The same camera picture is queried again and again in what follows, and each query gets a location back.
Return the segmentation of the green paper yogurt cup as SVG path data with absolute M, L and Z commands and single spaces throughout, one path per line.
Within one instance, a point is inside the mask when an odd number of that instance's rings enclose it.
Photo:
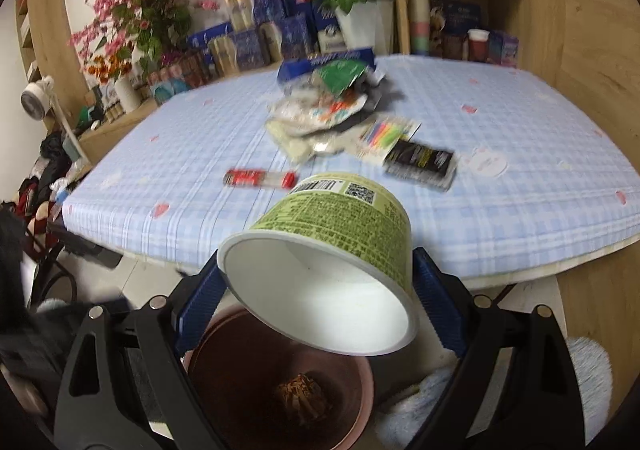
M 251 314 L 310 347 L 382 356 L 418 332 L 408 214 L 362 176 L 304 179 L 252 227 L 227 238 L 217 265 Z

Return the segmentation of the black small carton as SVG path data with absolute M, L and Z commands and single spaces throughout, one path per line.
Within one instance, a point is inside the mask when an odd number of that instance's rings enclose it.
M 393 177 L 416 181 L 441 191 L 451 187 L 457 173 L 453 152 L 403 139 L 397 140 L 390 149 L 383 167 Z

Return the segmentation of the red white wrapper strip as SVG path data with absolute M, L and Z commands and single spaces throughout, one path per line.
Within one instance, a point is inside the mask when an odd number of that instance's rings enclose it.
M 274 172 L 258 169 L 231 169 L 222 182 L 229 187 L 271 188 L 290 190 L 298 182 L 296 172 Z

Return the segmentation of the colourful candle pack card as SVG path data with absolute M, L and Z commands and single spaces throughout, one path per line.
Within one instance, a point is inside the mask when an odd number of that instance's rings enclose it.
M 398 140 L 410 140 L 421 122 L 388 113 L 375 113 L 356 127 L 346 151 L 362 162 L 382 165 Z

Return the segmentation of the clear floral plastic bag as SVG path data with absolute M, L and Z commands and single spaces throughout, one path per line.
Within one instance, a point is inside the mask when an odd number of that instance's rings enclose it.
M 301 90 L 268 106 L 269 118 L 292 136 L 329 131 L 353 115 L 378 108 L 382 93 L 345 91 L 341 96 L 315 90 Z

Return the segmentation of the grey white paper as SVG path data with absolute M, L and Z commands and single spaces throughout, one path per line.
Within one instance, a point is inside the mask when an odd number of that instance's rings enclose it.
M 362 100 L 361 111 L 373 112 L 390 92 L 390 81 L 383 70 L 368 67 L 356 80 L 355 91 Z

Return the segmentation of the blue coffee box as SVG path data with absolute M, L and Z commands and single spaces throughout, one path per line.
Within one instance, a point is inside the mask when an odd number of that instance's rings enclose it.
M 335 62 L 335 60 L 359 60 L 369 67 L 375 67 L 375 54 L 372 48 L 357 48 L 328 54 L 314 55 L 309 58 L 285 60 L 278 69 L 277 81 L 280 84 L 290 82 L 314 69 Z

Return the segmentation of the green snack packet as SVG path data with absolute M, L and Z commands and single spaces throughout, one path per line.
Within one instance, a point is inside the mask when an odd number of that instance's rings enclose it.
M 314 70 L 312 77 L 333 96 L 341 96 L 368 68 L 362 60 L 336 59 Z

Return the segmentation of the gold brown wrapper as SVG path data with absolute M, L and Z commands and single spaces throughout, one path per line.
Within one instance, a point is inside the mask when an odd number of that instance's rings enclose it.
M 331 410 L 322 388 L 307 374 L 299 373 L 280 384 L 277 395 L 288 417 L 299 426 L 323 420 Z

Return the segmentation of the blue plaid tablecloth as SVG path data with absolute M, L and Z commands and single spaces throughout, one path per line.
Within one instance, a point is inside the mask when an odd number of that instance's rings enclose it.
M 371 202 L 385 188 L 405 209 L 414 244 L 463 279 L 535 278 L 638 240 L 638 172 L 533 73 L 416 56 L 376 63 L 384 110 L 416 122 L 416 143 L 454 154 L 451 187 L 431 189 L 341 152 L 299 166 L 299 192 Z M 281 96 L 276 73 L 258 72 L 172 97 L 66 198 L 66 228 L 127 254 L 202 266 L 284 197 L 224 184 L 233 169 L 290 168 L 266 129 Z

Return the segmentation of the white desk fan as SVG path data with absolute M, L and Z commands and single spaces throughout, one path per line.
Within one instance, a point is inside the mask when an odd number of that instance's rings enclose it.
M 80 146 L 79 140 L 70 126 L 70 111 L 65 110 L 60 103 L 60 99 L 55 94 L 54 79 L 45 76 L 36 82 L 29 82 L 21 94 L 21 105 L 29 118 L 36 121 L 43 121 L 47 113 L 52 110 L 55 120 L 64 129 L 79 157 L 85 163 L 90 164 L 88 155 Z

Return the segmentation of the blue gift box lower left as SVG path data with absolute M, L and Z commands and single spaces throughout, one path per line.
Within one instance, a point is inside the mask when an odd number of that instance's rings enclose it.
M 269 64 L 262 36 L 255 28 L 215 36 L 208 41 L 208 48 L 214 56 L 216 69 L 223 77 Z

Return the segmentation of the red paper cup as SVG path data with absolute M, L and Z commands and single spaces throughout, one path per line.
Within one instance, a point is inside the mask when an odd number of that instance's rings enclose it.
M 484 29 L 468 31 L 469 59 L 471 62 L 487 62 L 490 32 Z

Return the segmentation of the blue gift box top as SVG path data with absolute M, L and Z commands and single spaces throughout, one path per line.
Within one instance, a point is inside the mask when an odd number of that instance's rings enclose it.
M 224 0 L 234 31 L 259 27 L 286 17 L 284 0 Z

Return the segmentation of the white square flower pot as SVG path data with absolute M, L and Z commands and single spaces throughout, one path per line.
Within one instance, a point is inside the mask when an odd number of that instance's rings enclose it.
M 335 16 L 349 50 L 371 48 L 375 55 L 393 53 L 395 34 L 393 0 L 355 3 L 348 14 L 337 8 Z

